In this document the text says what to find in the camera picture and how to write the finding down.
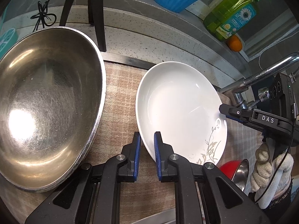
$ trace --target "beige checkered cloth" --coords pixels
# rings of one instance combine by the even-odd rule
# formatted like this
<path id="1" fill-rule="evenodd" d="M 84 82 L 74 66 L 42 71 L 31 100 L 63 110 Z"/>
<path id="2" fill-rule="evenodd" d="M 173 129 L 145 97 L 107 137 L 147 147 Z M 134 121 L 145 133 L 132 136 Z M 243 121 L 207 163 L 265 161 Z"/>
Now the beige checkered cloth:
<path id="1" fill-rule="evenodd" d="M 146 70 L 105 63 L 107 94 L 101 122 L 95 141 L 85 161 L 92 165 L 104 163 L 131 143 L 138 131 L 135 118 L 135 97 L 139 82 Z M 224 95 L 222 102 L 229 103 Z M 258 132 L 238 122 L 227 120 L 228 138 L 218 165 L 247 158 L 251 171 L 255 162 Z M 13 216 L 24 223 L 27 216 L 51 193 L 27 193 L 14 188 L 0 176 L 0 196 Z M 120 223 L 127 224 L 155 213 L 174 208 L 173 183 L 160 183 L 156 165 L 145 147 L 141 147 L 139 175 L 136 183 L 122 183 Z"/>

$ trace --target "metal screw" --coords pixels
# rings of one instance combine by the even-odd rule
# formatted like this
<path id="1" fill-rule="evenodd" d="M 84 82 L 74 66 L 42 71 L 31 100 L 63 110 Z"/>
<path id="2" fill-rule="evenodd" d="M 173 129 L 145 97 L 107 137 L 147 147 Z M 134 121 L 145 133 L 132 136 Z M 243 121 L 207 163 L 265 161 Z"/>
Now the metal screw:
<path id="1" fill-rule="evenodd" d="M 116 159 L 120 160 L 120 161 L 124 160 L 125 158 L 126 158 L 126 156 L 123 155 L 123 154 L 119 154 L 119 155 L 116 156 Z"/>
<path id="2" fill-rule="evenodd" d="M 206 166 L 207 169 L 213 169 L 213 168 L 214 168 L 214 164 L 211 163 L 211 162 L 207 162 L 207 163 L 205 164 L 205 166 Z"/>
<path id="3" fill-rule="evenodd" d="M 171 160 L 178 160 L 178 154 L 171 154 L 169 157 Z"/>
<path id="4" fill-rule="evenodd" d="M 90 165 L 90 163 L 88 163 L 88 162 L 83 163 L 83 164 L 81 165 L 81 168 L 82 168 L 83 170 L 88 170 L 88 169 L 90 169 L 90 167 L 91 167 L 91 165 Z"/>

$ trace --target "white daisy on label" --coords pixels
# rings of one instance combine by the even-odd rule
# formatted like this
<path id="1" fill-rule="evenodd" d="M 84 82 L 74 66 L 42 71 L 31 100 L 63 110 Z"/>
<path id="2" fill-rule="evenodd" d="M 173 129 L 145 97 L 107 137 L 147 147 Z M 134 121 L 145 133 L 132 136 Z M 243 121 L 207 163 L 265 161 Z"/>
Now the white daisy on label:
<path id="1" fill-rule="evenodd" d="M 245 21 L 248 21 L 251 19 L 251 11 L 248 8 L 242 8 L 241 12 L 240 12 L 240 16 L 242 19 L 244 19 Z"/>

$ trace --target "white plate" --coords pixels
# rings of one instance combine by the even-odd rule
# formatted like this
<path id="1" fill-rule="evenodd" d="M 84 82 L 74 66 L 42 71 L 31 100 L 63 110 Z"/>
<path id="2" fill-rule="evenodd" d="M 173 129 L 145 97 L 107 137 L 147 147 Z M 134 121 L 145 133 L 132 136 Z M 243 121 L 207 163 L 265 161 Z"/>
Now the white plate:
<path id="1" fill-rule="evenodd" d="M 155 160 L 154 133 L 190 162 L 220 160 L 227 137 L 221 100 L 199 71 L 167 61 L 143 76 L 136 95 L 136 119 L 142 141 Z"/>

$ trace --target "bottle label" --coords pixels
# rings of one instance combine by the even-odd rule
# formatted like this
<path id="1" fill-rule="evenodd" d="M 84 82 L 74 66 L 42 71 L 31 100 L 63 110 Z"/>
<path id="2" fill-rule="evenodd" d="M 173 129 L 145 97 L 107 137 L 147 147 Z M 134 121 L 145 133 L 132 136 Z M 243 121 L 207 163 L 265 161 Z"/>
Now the bottle label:
<path id="1" fill-rule="evenodd" d="M 257 12 L 249 3 L 238 10 L 226 22 L 221 24 L 216 31 L 225 39 L 228 39 L 231 35 L 235 34 L 240 28 L 247 24 L 256 14 Z"/>

